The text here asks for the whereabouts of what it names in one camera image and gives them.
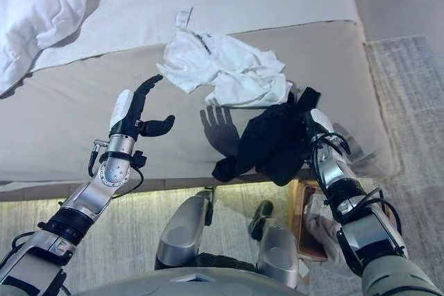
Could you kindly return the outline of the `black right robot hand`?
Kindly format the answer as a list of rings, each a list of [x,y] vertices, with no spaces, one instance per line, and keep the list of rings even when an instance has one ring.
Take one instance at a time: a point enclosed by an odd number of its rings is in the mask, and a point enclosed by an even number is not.
[[[305,112],[302,119],[305,122],[306,133],[309,139],[334,131],[331,121],[320,109],[314,108]]]

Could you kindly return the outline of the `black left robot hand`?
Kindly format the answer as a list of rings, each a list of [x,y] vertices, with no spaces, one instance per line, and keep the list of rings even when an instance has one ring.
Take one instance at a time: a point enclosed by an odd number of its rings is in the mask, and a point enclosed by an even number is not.
[[[144,81],[135,91],[125,89],[120,93],[112,112],[109,137],[122,134],[136,141],[139,135],[159,137],[172,129],[174,115],[166,117],[163,121],[141,119],[148,93],[162,79],[163,76],[158,74]]]

